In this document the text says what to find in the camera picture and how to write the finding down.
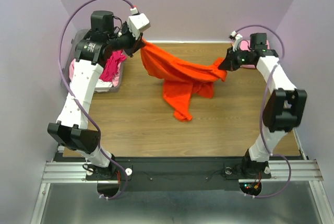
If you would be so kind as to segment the orange t shirt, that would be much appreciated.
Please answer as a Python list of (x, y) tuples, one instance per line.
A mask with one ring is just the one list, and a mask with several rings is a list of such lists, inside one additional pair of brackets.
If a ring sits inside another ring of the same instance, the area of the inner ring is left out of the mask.
[(189, 112), (192, 95), (211, 99), (214, 82), (225, 81), (227, 77), (227, 71), (218, 69), (222, 58), (211, 65), (195, 64), (148, 41), (140, 49), (140, 56), (148, 75), (163, 80), (162, 98), (174, 109), (174, 117), (181, 122), (193, 119)]

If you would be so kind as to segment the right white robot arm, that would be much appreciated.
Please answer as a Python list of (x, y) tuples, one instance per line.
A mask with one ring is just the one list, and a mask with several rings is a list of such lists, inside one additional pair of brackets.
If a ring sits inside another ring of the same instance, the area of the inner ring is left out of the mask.
[(219, 65), (220, 70), (235, 71), (245, 65), (253, 65), (266, 82), (265, 94), (260, 109), (260, 134), (247, 149), (235, 175), (252, 178), (269, 174), (269, 158), (280, 140), (298, 127), (303, 116), (307, 92), (289, 80), (276, 50), (267, 45), (265, 33), (253, 33), (246, 50), (241, 49), (243, 37), (233, 31), (230, 34), (232, 47)]

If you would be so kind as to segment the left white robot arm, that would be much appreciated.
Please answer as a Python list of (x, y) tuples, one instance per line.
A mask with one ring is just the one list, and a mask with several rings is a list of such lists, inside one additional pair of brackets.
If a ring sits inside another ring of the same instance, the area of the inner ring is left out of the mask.
[(71, 81), (64, 81), (68, 95), (55, 123), (47, 132), (61, 145), (81, 154), (89, 164), (83, 168), (104, 179), (116, 174), (114, 156), (100, 144), (101, 131), (89, 130), (88, 115), (94, 90), (107, 60), (114, 51), (125, 51), (132, 56), (143, 47), (143, 32), (150, 27), (147, 16), (132, 8), (131, 15), (115, 31), (115, 16), (110, 11), (98, 10), (91, 14), (91, 28), (75, 45), (74, 72)]

